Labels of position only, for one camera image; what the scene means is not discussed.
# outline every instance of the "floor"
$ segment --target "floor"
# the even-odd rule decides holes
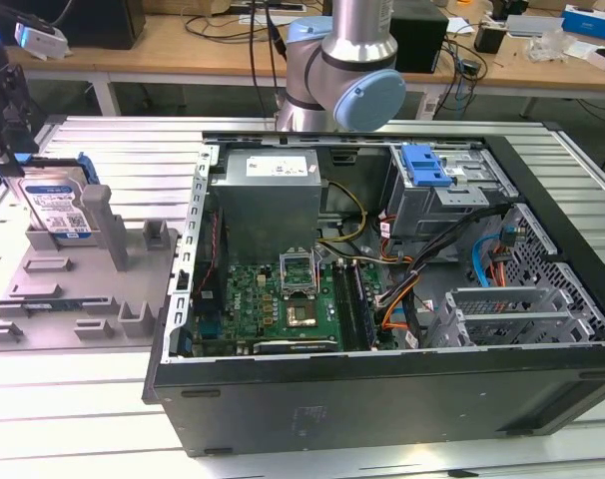
[[[30,82],[30,91],[38,105],[47,114],[100,115],[88,86],[74,82]],[[154,116],[212,116],[258,117],[261,108],[256,92],[250,87],[188,86],[185,87],[187,105],[180,106],[181,91],[176,85],[136,84],[117,85],[117,96],[123,115]],[[276,109],[272,90],[262,89],[268,114]],[[419,97],[409,94],[398,115],[401,119],[414,118]],[[519,111],[524,99],[520,97],[478,96],[469,106],[463,121],[519,122]],[[590,102],[603,108],[590,108],[605,119],[605,102]],[[459,114],[442,110],[439,120],[454,120]],[[605,121],[594,118],[576,101],[541,99],[530,117],[531,121],[558,123],[562,129],[598,164],[605,159]]]

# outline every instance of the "blue drive bay latch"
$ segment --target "blue drive bay latch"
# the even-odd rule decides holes
[[[427,145],[404,145],[402,160],[417,187],[448,187],[453,183],[438,155]]]

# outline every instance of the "wooden table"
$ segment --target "wooden table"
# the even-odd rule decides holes
[[[488,0],[474,0],[470,6],[453,3],[449,11],[477,23],[490,9]],[[530,10],[529,14],[550,12]],[[229,22],[226,18],[214,24]],[[193,27],[201,30],[203,20]],[[210,35],[247,31],[236,23],[209,28]],[[471,47],[474,35],[458,35],[456,40]],[[497,55],[483,55],[488,74],[476,88],[480,95],[605,99],[605,72],[582,60],[569,58],[566,63],[532,63],[523,53],[528,40],[505,37]],[[98,48],[74,48],[65,60],[42,62],[18,48],[10,49],[14,62],[23,65],[28,78],[87,81],[94,85],[103,115],[119,115],[113,83],[166,83],[179,85],[251,85],[252,77],[247,44],[221,44],[196,37],[185,31],[179,16],[148,16],[145,32],[132,50],[115,51]],[[265,42],[256,44],[258,83],[272,84],[269,49]],[[286,64],[276,58],[279,85],[285,84]],[[442,55],[435,73],[406,74],[407,90],[423,94],[418,119],[431,119],[434,106],[453,77],[453,62]]]

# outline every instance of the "desk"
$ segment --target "desk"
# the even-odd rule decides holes
[[[44,129],[37,142],[45,156],[86,152],[127,228],[163,218],[180,229],[199,138],[230,127],[271,131],[273,123],[79,117]],[[563,133],[539,123],[391,122],[383,130],[504,136],[605,261],[605,175]],[[155,168],[142,171],[142,162]],[[168,166],[170,178],[150,173]],[[144,203],[139,193],[147,195]],[[27,213],[0,189],[0,293],[27,247],[26,225]],[[0,478],[74,471],[75,478],[96,479],[127,471],[136,479],[169,472],[195,479],[408,479],[443,478],[452,469],[502,479],[605,478],[605,401],[552,436],[189,459],[163,409],[140,399],[148,359],[148,350],[136,348],[0,353]]]
[[[477,23],[489,8],[488,0],[474,0],[469,6],[453,3],[449,10],[468,18],[471,23]],[[204,24],[195,22],[194,26],[202,28]],[[247,26],[231,24],[208,33],[223,35],[246,30]],[[459,35],[456,40],[470,47],[473,36]],[[489,72],[476,87],[477,94],[605,100],[604,71],[574,58],[567,63],[531,63],[522,52],[525,42],[507,37],[497,55],[483,55]],[[247,44],[219,44],[190,35],[178,16],[149,16],[144,34],[129,51],[75,48],[74,55],[69,58],[42,62],[18,48],[10,48],[10,58],[23,65],[30,79],[91,82],[101,111],[107,116],[120,114],[112,88],[114,82],[252,84]],[[266,43],[256,45],[256,63],[259,85],[270,86],[272,71]],[[280,57],[276,58],[276,69],[278,83],[283,86],[286,65]],[[423,94],[418,119],[430,120],[433,117],[434,106],[452,76],[453,63],[445,55],[441,56],[432,75],[404,75],[407,90]]]

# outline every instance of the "yellow wire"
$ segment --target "yellow wire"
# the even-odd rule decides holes
[[[364,231],[364,227],[366,225],[366,210],[364,209],[364,206],[362,205],[360,200],[358,198],[356,198],[355,195],[352,192],[350,192],[345,186],[341,185],[338,182],[333,182],[333,181],[329,181],[329,184],[334,185],[335,187],[341,189],[343,193],[345,193],[348,197],[350,197],[353,200],[354,203],[357,204],[358,208],[360,209],[360,225],[358,226],[358,229],[355,232],[350,233],[348,235],[344,235],[342,237],[334,237],[334,238],[320,238],[317,241],[318,242],[336,242],[336,241],[351,240],[352,238],[357,237]]]

